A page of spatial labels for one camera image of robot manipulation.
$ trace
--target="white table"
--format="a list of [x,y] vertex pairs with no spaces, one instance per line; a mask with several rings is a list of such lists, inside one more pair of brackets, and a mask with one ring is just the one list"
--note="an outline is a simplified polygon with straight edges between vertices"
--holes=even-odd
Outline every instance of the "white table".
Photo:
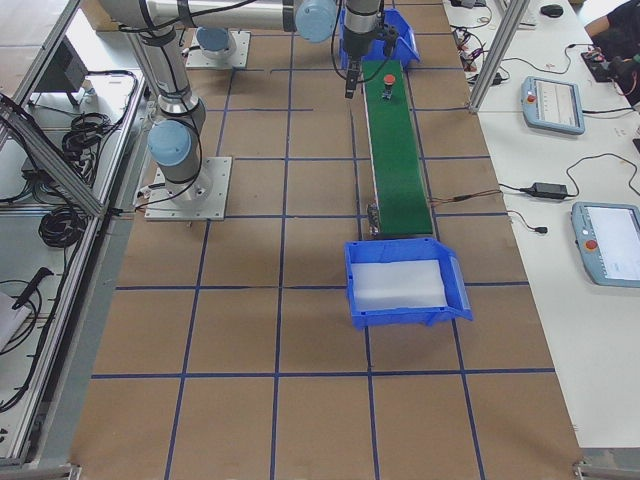
[[[492,0],[494,17],[487,27],[471,30],[482,41],[495,36],[502,17]],[[531,9],[538,10],[536,0]],[[525,58],[540,68],[562,71],[564,47],[588,43],[573,10],[560,0],[565,13],[558,19],[540,16],[535,30],[518,31],[506,57]],[[452,24],[477,24],[486,9],[446,7]],[[587,117],[579,137],[534,130],[524,122],[520,86],[529,75],[578,84],[583,109],[628,106],[611,84],[593,81],[579,52],[569,50],[572,64],[564,75],[535,71],[518,62],[505,62],[511,80],[492,87],[479,118],[498,180],[524,187],[535,181],[573,185],[565,169],[584,156],[616,153],[636,165],[640,154],[632,138],[640,136],[637,113]],[[627,186],[633,169],[614,157],[585,160],[572,170],[581,194],[576,200],[640,204]],[[640,178],[634,180],[640,189]],[[573,201],[553,202],[505,194],[508,209],[517,210],[547,235],[528,231],[514,217],[516,235],[536,306],[541,317],[578,442],[583,448],[640,447],[640,290],[602,287],[591,282],[575,245],[570,212]]]

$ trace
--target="person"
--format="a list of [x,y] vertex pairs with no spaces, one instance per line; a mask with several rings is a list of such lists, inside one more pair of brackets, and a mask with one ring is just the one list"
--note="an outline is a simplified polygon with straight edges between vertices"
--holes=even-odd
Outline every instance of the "person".
[[640,0],[630,0],[589,23],[585,30],[608,61],[615,62],[616,81],[631,105],[640,101]]
[[585,30],[607,60],[640,53],[640,1],[630,0],[589,23]]

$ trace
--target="white foam insert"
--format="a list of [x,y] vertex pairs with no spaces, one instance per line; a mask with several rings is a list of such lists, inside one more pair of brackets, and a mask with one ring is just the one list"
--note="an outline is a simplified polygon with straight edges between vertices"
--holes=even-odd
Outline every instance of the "white foam insert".
[[354,263],[351,269],[357,310],[447,305],[438,260]]

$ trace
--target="floor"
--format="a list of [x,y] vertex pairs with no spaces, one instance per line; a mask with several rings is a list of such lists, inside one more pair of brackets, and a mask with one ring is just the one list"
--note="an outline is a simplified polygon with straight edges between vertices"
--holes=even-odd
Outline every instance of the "floor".
[[[432,197],[496,188],[442,5],[400,4]],[[438,207],[475,321],[351,326],[343,244],[373,201],[362,95],[329,45],[257,33],[192,72],[220,223],[135,219],[71,460],[87,480],[569,480],[580,458],[499,197]]]

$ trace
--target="computer mouse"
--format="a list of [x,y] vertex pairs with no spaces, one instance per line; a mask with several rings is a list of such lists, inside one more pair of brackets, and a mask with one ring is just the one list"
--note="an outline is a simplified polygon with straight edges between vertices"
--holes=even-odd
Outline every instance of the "computer mouse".
[[562,8],[562,5],[552,3],[550,5],[544,5],[540,7],[540,13],[546,15],[547,17],[558,18],[564,13],[564,9]]

